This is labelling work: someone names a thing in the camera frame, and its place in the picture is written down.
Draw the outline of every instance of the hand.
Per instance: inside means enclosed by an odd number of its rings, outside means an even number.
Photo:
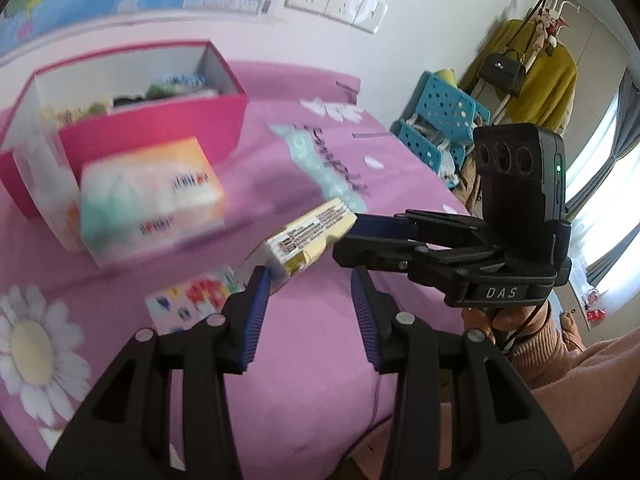
[[[546,321],[546,314],[548,313],[549,302],[547,301],[531,322],[520,332],[518,336],[526,336],[535,334],[542,328]],[[464,308],[462,309],[462,319],[465,323],[465,330],[470,328],[477,328],[484,332],[484,334],[495,344],[495,336],[493,330],[499,330],[500,332],[510,332],[511,330],[517,330],[519,327],[529,318],[529,316],[536,309],[535,306],[512,306],[502,309],[493,321],[489,319],[489,316],[478,308]]]

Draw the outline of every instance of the silver screw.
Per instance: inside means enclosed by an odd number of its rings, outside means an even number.
[[[211,314],[207,317],[207,324],[209,326],[223,326],[226,323],[226,317],[222,314]]]
[[[154,331],[150,328],[141,328],[136,332],[136,340],[141,343],[146,343],[154,338]]]
[[[415,322],[415,316],[411,312],[398,312],[396,321],[401,325],[412,325]]]
[[[466,336],[469,338],[469,341],[474,343],[481,343],[486,339],[484,332],[482,330],[478,330],[477,328],[472,328],[469,332],[466,333]]]

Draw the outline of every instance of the person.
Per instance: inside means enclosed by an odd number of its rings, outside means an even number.
[[[508,332],[517,329],[533,309],[505,308],[493,321],[481,310],[465,309],[462,317],[466,330],[478,328],[495,342],[493,330]],[[569,450],[574,470],[578,470],[592,454],[594,457],[602,454],[602,447],[598,446],[610,444],[609,432],[624,432],[624,429],[620,431],[620,420],[629,419],[631,412],[631,420],[624,424],[627,429],[635,431],[634,435],[638,433],[636,419],[640,402],[636,402],[635,397],[640,399],[640,386],[634,387],[636,382],[640,385],[640,328],[619,339],[585,348],[571,314],[562,314],[561,324],[562,333],[552,320],[547,301],[518,338],[511,363],[532,389]],[[441,412],[440,468],[444,469],[450,466],[451,461],[450,404],[443,404]],[[351,455],[370,480],[380,478],[389,431],[389,423],[382,425],[358,444]],[[637,444],[637,437],[632,439]],[[621,446],[609,448],[620,450]],[[613,457],[617,451],[607,453]]]

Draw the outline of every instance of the gray curtain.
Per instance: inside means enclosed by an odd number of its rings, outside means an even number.
[[[602,279],[611,270],[611,267],[616,263],[620,256],[626,251],[634,238],[640,233],[640,224],[633,228],[633,230],[619,243],[610,250],[607,254],[601,257],[597,262],[592,263],[587,267],[587,281],[591,286],[598,286]]]
[[[640,94],[638,88],[631,81],[631,74],[627,70],[618,92],[618,118],[616,133],[611,146],[611,154],[602,165],[598,173],[566,203],[567,218],[573,219],[580,209],[588,202],[606,177],[613,169],[613,165],[640,141]]]

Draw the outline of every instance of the purple tablecloth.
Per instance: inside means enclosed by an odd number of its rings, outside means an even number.
[[[465,213],[436,175],[369,114],[350,109],[340,116],[331,105],[323,114],[318,103],[294,100],[298,86],[300,98],[353,103],[353,91],[344,86],[357,90],[357,79],[301,68],[287,78],[283,66],[273,65],[233,67],[251,100],[238,148],[214,168],[228,197],[223,232],[177,253],[103,272],[89,256],[66,253],[42,221],[23,218],[0,187],[0,291],[11,293],[0,300],[0,412],[40,465],[50,453],[47,442],[124,343],[152,325],[146,295],[205,270],[236,266],[265,236],[330,198],[332,190],[321,189],[295,163],[292,147],[270,125],[306,128],[315,155],[370,213]],[[278,78],[288,82],[282,95]],[[462,332],[459,311],[446,307],[437,290],[401,275],[374,278],[434,328]],[[349,283],[350,271],[330,254],[295,277],[270,299],[249,371],[225,379],[248,480],[321,480],[391,413],[394,378],[380,379],[366,360]],[[39,323],[52,345],[48,381],[29,383],[12,360],[12,331],[25,319]],[[172,399],[172,442],[179,452],[178,397]]]

